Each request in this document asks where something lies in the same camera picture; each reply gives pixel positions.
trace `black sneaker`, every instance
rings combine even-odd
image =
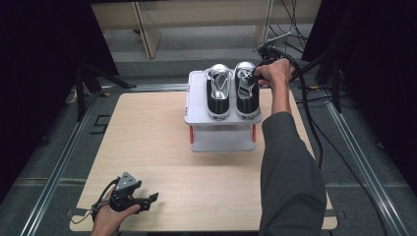
[[[229,91],[232,73],[222,64],[205,71],[208,97],[208,115],[214,120],[224,120],[230,113]]]
[[[248,81],[254,70],[255,65],[251,62],[241,62],[233,75],[237,114],[244,120],[252,120],[260,113],[260,87],[258,83]]]

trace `black cable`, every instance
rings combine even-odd
[[[361,186],[361,188],[363,189],[363,191],[365,192],[365,194],[368,196],[369,200],[371,201],[372,206],[374,207],[375,212],[377,213],[377,217],[378,220],[381,224],[381,227],[383,228],[384,231],[384,235],[387,235],[387,229],[386,226],[384,225],[384,221],[383,221],[383,217],[381,216],[381,213],[378,209],[377,203],[375,202],[374,198],[372,198],[371,194],[369,193],[369,191],[365,188],[365,186],[362,184],[362,181],[359,179],[359,177],[356,175],[356,173],[353,171],[352,167],[350,167],[349,163],[347,163],[346,158],[341,154],[341,152],[335,147],[335,145],[330,141],[330,139],[325,135],[325,133],[322,131],[322,129],[320,129],[320,127],[316,124],[316,122],[313,120],[312,121],[314,123],[314,125],[316,126],[316,128],[319,130],[319,132],[322,134],[322,136],[328,141],[328,143],[331,145],[331,147],[337,152],[337,154],[340,156],[341,160],[343,161],[343,163],[346,165],[347,169],[350,171],[350,173],[353,175],[353,177],[355,178],[356,182],[358,182],[358,184]]]
[[[105,204],[102,204],[102,205],[100,205],[99,207],[98,207],[98,209],[101,209],[102,207],[105,207],[105,206],[107,206],[107,205],[109,205],[110,203],[105,203]]]
[[[101,193],[100,197],[98,198],[97,202],[92,205],[92,211],[98,211],[99,210],[99,206],[101,204],[101,201],[104,197],[104,195],[107,193],[107,190],[110,189],[110,187],[114,184],[117,184],[120,180],[120,177],[117,177],[116,179],[112,180],[107,187],[105,187],[105,189],[103,190],[103,192]]]
[[[88,209],[88,213],[86,214],[86,216],[84,216],[84,218],[80,219],[80,221],[74,221],[73,219],[71,219],[71,222],[73,222],[73,224],[79,224],[81,222],[83,222],[87,217],[89,217],[89,214],[92,212],[92,209]]]
[[[276,33],[275,30],[273,30],[272,26],[269,26],[269,28],[273,32],[273,34],[275,34],[275,36],[278,36],[278,33]]]
[[[315,100],[321,100],[321,99],[326,99],[326,100],[329,100],[330,98],[332,98],[332,96],[319,96],[319,97],[315,97],[315,98],[310,98],[310,99],[307,99],[307,101],[315,101]],[[294,98],[295,100],[297,100],[297,104],[298,103],[302,103],[303,102],[303,99],[300,99],[300,98]]]
[[[289,12],[289,10],[288,10],[288,8],[287,8],[287,6],[285,5],[285,3],[284,3],[284,1],[283,0],[281,0],[281,3],[282,3],[282,6],[285,8],[285,11],[287,12],[287,14],[288,14],[288,17],[289,17],[289,19],[291,20],[291,25],[290,25],[290,28],[291,27],[294,27],[295,28],[295,30],[296,30],[296,32],[297,32],[297,37],[298,37],[298,40],[299,40],[299,42],[300,42],[300,45],[301,45],[301,47],[303,48],[303,50],[304,50],[304,45],[303,45],[303,43],[301,42],[301,39],[303,39],[303,41],[304,41],[304,44],[306,44],[307,42],[306,42],[306,39],[307,39],[307,37],[305,37],[302,33],[301,33],[301,31],[298,29],[298,27],[297,27],[297,23],[296,23],[296,19],[295,19],[295,8],[296,8],[296,5],[297,5],[297,1],[292,1],[292,16],[291,16],[291,13]]]
[[[303,96],[303,106],[304,106],[304,110],[306,112],[306,116],[307,116],[307,121],[309,123],[309,127],[310,130],[312,131],[313,137],[315,138],[318,148],[319,148],[319,169],[322,169],[322,163],[323,163],[323,147],[322,147],[322,143],[320,142],[319,136],[316,133],[316,130],[314,128],[313,125],[313,118],[310,114],[310,109],[309,109],[309,103],[307,100],[307,89],[306,89],[306,82],[304,80],[304,76],[303,76],[303,72],[301,71],[300,66],[298,65],[298,63],[288,54],[282,52],[279,49],[274,49],[277,52],[279,52],[283,57],[285,57],[293,66],[295,69],[295,72],[298,75],[298,78],[300,80],[300,84],[301,84],[301,94]]]
[[[287,31],[284,31],[284,29],[282,29],[279,25],[277,25],[279,30],[281,30],[283,33],[286,33]]]
[[[284,42],[284,44],[285,44],[285,47],[286,46],[289,46],[289,47],[291,47],[292,49],[294,49],[294,50],[296,50],[296,51],[298,51],[299,53],[304,53],[304,51],[302,51],[302,50],[300,50],[300,49],[298,49],[297,47],[295,47],[295,46],[293,46],[293,45],[291,45],[289,42],[287,42],[287,41],[285,41]]]
[[[328,102],[329,102],[329,100],[327,100],[324,104],[321,104],[321,105],[311,105],[310,104],[309,107],[324,107],[324,106],[328,105]],[[297,103],[297,107],[299,109],[304,108],[303,106],[298,106],[298,104],[300,104],[300,103]]]

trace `wooden table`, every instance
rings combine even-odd
[[[253,151],[193,152],[184,122],[187,93],[126,93],[119,98],[78,203],[90,208],[105,186],[127,171],[142,187],[134,197],[159,192],[150,211],[128,217],[124,231],[256,231],[261,219],[260,170],[265,149],[261,125]],[[291,97],[298,132],[311,145]],[[271,94],[261,90],[263,118],[270,115]],[[328,199],[328,209],[332,209]],[[81,216],[74,216],[75,221]],[[325,218],[323,229],[337,225]],[[91,231],[90,218],[70,225]]]

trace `white shoelace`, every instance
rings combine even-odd
[[[207,69],[206,77],[211,79],[211,96],[216,99],[225,99],[230,89],[230,70]]]
[[[237,77],[240,79],[238,93],[242,98],[249,98],[252,96],[252,87],[249,85],[248,80],[252,76],[254,68],[241,68],[237,73]]]

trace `gray floor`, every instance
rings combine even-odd
[[[285,30],[289,29],[289,26],[282,27]],[[311,26],[299,27],[308,36]],[[253,62],[260,60],[258,54],[253,51],[256,42],[251,27],[163,29],[162,33],[161,43],[153,59],[146,57],[140,37],[131,30],[104,33],[120,76],[124,81],[138,85],[138,89],[146,88],[149,85],[163,89],[167,85],[187,83],[189,72],[203,70],[213,63],[224,63],[233,68],[237,62],[242,60]],[[302,49],[296,38],[291,38],[290,43]],[[282,47],[281,49],[287,49],[287,52],[294,58],[301,57],[299,52],[291,48]],[[316,70],[313,70],[307,75],[308,86],[315,84],[313,80],[315,73]],[[87,101],[93,102],[93,104],[86,124],[69,156],[68,164],[65,165],[59,184],[53,191],[53,197],[35,230],[35,235],[89,235],[88,233],[72,232],[69,228],[71,218],[66,214],[70,208],[77,205],[103,138],[102,134],[95,133],[101,131],[102,127],[94,126],[94,123],[97,119],[100,124],[108,123],[110,117],[103,116],[111,116],[120,94],[135,91],[134,89],[118,88],[106,80],[100,80],[100,82],[109,95],[87,97]],[[296,98],[301,98],[299,82],[291,84],[291,90]],[[365,118],[362,117],[361,111],[355,107],[355,103],[349,97],[349,91],[343,89],[341,93],[342,114],[352,133],[388,192],[409,234],[417,235],[416,196],[409,189],[387,153],[375,146],[378,138],[370,129]],[[321,90],[309,92],[309,98],[320,96],[323,96]],[[350,150],[328,111],[328,100],[318,99],[309,104],[312,116],[318,126],[363,181]],[[301,105],[299,107],[305,126],[308,127],[304,108]],[[49,133],[46,134],[49,143],[39,146],[34,152],[26,168],[0,206],[0,235],[21,234],[31,209],[54,171],[61,152],[77,125],[76,119],[77,103],[69,103],[69,106],[62,110]],[[317,145],[310,129],[307,128],[307,131],[315,154],[318,155]],[[322,235],[383,235],[369,198],[352,177],[335,150],[321,135],[320,137],[324,149],[322,173],[339,222],[334,230],[323,232]],[[388,226],[387,230],[388,235],[394,235]]]

